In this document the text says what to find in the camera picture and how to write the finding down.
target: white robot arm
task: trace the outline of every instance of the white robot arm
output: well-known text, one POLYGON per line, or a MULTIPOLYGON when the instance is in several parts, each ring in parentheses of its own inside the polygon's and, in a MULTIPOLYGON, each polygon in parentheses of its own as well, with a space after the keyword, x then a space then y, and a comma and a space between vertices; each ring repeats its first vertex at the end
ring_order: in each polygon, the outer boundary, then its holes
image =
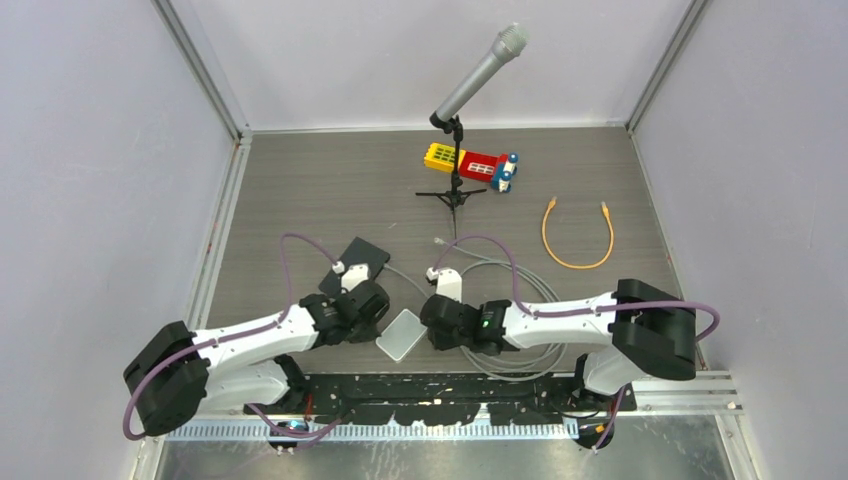
POLYGON ((198 348, 161 371, 136 403, 147 435, 162 435, 197 413, 241 409, 246 403, 297 405, 305 379, 288 353, 343 341, 374 340, 389 309, 385 290, 366 264, 351 266, 335 297, 313 294, 282 312, 226 328, 190 332, 183 322, 163 327, 124 371, 131 392, 175 352, 198 348), (220 339, 228 338, 226 343, 220 339))
POLYGON ((641 312, 598 311, 619 303, 677 300, 638 280, 619 280, 615 292, 556 303, 525 304, 530 312, 587 310, 568 317, 534 316, 510 300, 479 308, 462 303, 462 279, 448 268, 430 269, 436 294, 421 309, 421 322, 437 350, 464 346, 498 355, 550 343, 603 345, 578 359, 575 376, 581 390, 611 397, 627 383, 656 376, 687 380, 695 376, 695 315, 686 309, 641 312))

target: gray tabletop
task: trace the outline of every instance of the gray tabletop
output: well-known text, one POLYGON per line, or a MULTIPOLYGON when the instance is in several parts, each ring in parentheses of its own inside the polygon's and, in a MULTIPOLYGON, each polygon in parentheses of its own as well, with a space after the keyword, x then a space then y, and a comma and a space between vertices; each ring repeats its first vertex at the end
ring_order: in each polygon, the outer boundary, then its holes
MULTIPOLYGON (((450 143, 450 138, 438 131, 254 137, 208 325, 265 316, 289 301, 278 253, 283 232, 311 236, 336 254, 360 236, 388 251, 392 266, 424 285, 425 270, 443 248, 433 238, 452 237, 448 208, 434 198, 414 196, 449 187, 448 174, 423 165, 432 142, 450 143)), ((624 129, 467 130, 463 149, 490 155, 517 152, 521 161, 512 192, 476 195, 460 207, 460 235, 483 233, 502 240, 520 265, 546 279, 563 300, 614 290, 619 278, 639 278, 677 293, 642 171, 624 129), (563 260, 577 264, 593 263, 606 251, 609 234, 600 203, 607 203, 615 249, 604 265, 569 270, 545 252, 541 220, 553 196, 558 203, 549 219, 549 242, 563 260)), ((463 188, 480 186, 467 180, 463 188)), ((496 247, 483 241, 469 240, 463 246, 502 258, 496 247)), ((286 251, 294 300, 317 292, 328 270, 323 256, 297 240, 287 243, 286 251)), ((446 265, 459 269, 473 261, 453 252, 446 265)), ((500 268, 482 267, 464 280, 468 303, 511 297, 509 273, 500 268)), ((380 329, 403 308, 418 312, 424 297, 406 281, 384 271, 379 282, 392 303, 380 329)), ((521 292, 525 300, 541 299, 529 285, 522 284, 521 292)), ((570 345, 558 370, 572 370, 576 357, 590 349, 570 345)), ((528 358, 537 352, 505 358, 528 358)), ((460 352, 437 352, 426 340, 401 363, 373 343, 319 348, 295 358, 312 373, 473 371, 460 352)))

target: metal frame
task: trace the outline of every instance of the metal frame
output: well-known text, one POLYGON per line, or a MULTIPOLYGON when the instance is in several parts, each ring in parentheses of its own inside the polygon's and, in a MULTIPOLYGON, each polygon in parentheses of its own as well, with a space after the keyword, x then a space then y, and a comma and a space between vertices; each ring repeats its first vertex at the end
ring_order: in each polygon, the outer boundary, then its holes
POLYGON ((206 62, 204 63, 204 58, 198 51, 196 42, 194 41, 196 39, 195 37, 197 37, 197 32, 195 32, 195 35, 193 36, 189 35, 183 22, 185 15, 183 14, 183 16, 180 16, 177 13, 177 10, 174 8, 171 0, 151 0, 151 3, 159 12, 159 16, 162 18, 162 23, 164 23, 168 28, 171 37, 177 44, 177 48, 182 53, 183 58, 185 58, 186 64, 197 78, 197 81, 200 83, 200 88, 203 90, 203 93, 206 94, 206 98, 209 99, 209 102, 212 104, 212 107, 215 109, 215 113, 218 114, 218 117, 227 129, 227 132, 229 132, 233 139, 241 138, 245 130, 249 130, 250 126, 244 121, 244 115, 241 113, 241 109, 235 100, 235 96, 230 94, 228 95, 230 101, 227 102, 224 100, 224 97, 221 94, 221 84, 226 83, 226 79, 223 78, 222 73, 218 75, 219 78, 217 82, 210 74, 208 65, 215 64, 217 66, 217 64, 212 61, 214 59, 209 58, 212 54, 207 53, 206 62))
POLYGON ((738 479, 762 478, 754 462, 749 439, 743 433, 743 425, 747 420, 744 417, 722 417, 716 416, 716 425, 721 434, 721 443, 727 452, 727 460, 733 476, 738 479))
MULTIPOLYGON (((275 416, 277 421, 299 420, 294 416, 275 416)), ((339 425, 321 442, 380 441, 460 441, 460 440, 568 440, 579 435, 577 420, 565 418, 560 424, 499 425, 489 422, 488 414, 478 413, 467 425, 409 427, 389 425, 339 425)), ((263 442, 270 436, 268 426, 250 418, 206 418, 192 420, 167 437, 168 442, 263 442)))
POLYGON ((665 80, 665 77, 669 70, 671 70, 674 62, 677 61, 680 52, 686 46, 687 40, 689 40, 689 37, 692 35, 692 32, 695 30, 704 10, 710 2, 711 0, 692 0, 691 3, 689 3, 689 8, 687 8, 686 13, 683 14, 683 19, 680 20, 680 24, 677 26, 674 36, 671 37, 671 42, 668 44, 668 47, 666 47, 665 53, 663 53, 660 62, 657 64, 657 68, 654 69, 654 73, 651 75, 650 80, 648 80, 648 84, 645 86, 645 90, 642 91, 642 95, 636 102, 636 108, 633 110, 633 114, 630 115, 630 120, 628 120, 625 124, 627 131, 631 134, 636 131, 639 123, 645 116, 645 112, 647 112, 648 107, 650 107, 651 102, 654 100, 654 96, 657 94, 663 80, 665 80))
POLYGON ((165 442, 161 441, 159 437, 142 440, 130 472, 130 480, 153 480, 156 478, 164 449, 165 442))
POLYGON ((218 208, 207 244, 208 249, 198 272, 194 294, 186 315, 186 325, 190 330, 206 328, 252 141, 253 136, 247 132, 247 136, 241 139, 224 178, 224 186, 218 198, 218 208))
POLYGON ((675 382, 649 378, 633 382, 636 411, 622 416, 732 415, 744 413, 742 403, 726 371, 698 372, 694 380, 675 382))

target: tripod stand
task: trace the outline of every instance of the tripod stand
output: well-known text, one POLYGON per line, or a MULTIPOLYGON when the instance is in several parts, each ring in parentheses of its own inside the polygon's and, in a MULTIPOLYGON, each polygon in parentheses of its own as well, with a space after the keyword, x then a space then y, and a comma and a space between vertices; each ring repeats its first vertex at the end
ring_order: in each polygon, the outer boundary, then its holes
POLYGON ((486 191, 485 188, 481 188, 479 190, 471 190, 470 192, 463 192, 459 189, 462 186, 462 178, 459 176, 459 144, 463 140, 463 131, 462 131, 462 123, 459 121, 459 115, 454 118, 451 118, 448 122, 446 122, 445 126, 442 128, 442 131, 445 133, 453 133, 453 141, 456 144, 456 150, 454 151, 453 157, 453 170, 451 171, 451 189, 447 190, 443 193, 440 192, 417 192, 415 195, 418 197, 436 197, 442 201, 451 211, 451 217, 453 218, 453 238, 457 238, 456 231, 456 209, 460 205, 465 205, 465 200, 468 199, 471 195, 475 193, 484 193, 486 191))

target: microphone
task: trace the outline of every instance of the microphone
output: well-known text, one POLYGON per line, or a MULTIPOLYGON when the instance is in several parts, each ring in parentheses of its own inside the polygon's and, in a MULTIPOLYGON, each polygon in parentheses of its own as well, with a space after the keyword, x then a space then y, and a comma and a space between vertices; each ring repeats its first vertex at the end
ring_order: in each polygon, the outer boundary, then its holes
POLYGON ((450 96, 430 116, 434 127, 450 133, 448 121, 480 90, 507 62, 521 54, 527 45, 527 31, 513 23, 498 33, 495 43, 477 67, 451 92, 450 96))

